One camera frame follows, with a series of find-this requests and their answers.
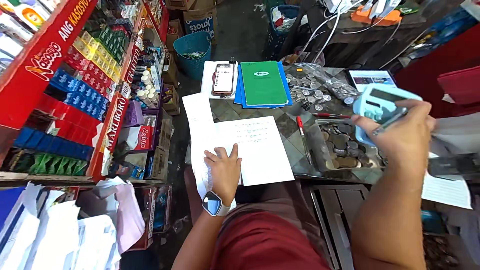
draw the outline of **concrete floor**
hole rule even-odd
[[[224,0],[217,6],[218,37],[217,44],[212,46],[212,60],[261,61],[264,48],[268,19],[265,12],[253,11],[255,4],[262,0]],[[178,94],[183,97],[200,92],[200,81],[195,81],[184,74],[179,74],[180,86]],[[185,108],[180,98],[181,114],[173,117],[175,132],[170,142],[168,165],[168,182],[173,186],[173,200],[170,222],[190,215],[187,191],[183,179],[185,154],[190,141]],[[154,243],[146,251],[126,252],[122,255],[122,270],[170,269],[178,251],[192,228],[191,220],[183,223],[178,232],[170,229],[164,235],[154,236]],[[161,238],[166,243],[160,245]]]

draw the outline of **orange object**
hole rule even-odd
[[[359,6],[355,12],[352,12],[352,14],[350,15],[350,17],[352,18],[352,21],[371,24],[372,20],[368,17],[368,15],[370,14],[370,10],[362,12],[361,11],[362,9],[363,9],[363,6]],[[373,23],[375,24],[380,20],[382,19],[378,18]],[[387,16],[385,16],[385,18],[381,22],[379,22],[377,25],[381,25],[381,26],[396,25],[401,20],[402,20],[402,17],[400,17],[400,11],[393,10]]]

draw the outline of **phone screen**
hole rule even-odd
[[[217,66],[215,80],[213,83],[214,92],[231,92],[233,83],[233,65],[221,64]]]

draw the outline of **white watch strap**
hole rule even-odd
[[[222,206],[220,207],[220,210],[218,211],[218,213],[216,215],[220,216],[220,217],[224,217],[224,216],[227,215],[229,210],[230,210],[230,206],[224,206],[222,204]]]

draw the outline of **smartphone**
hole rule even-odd
[[[213,78],[212,95],[230,96],[233,93],[233,64],[217,64]]]

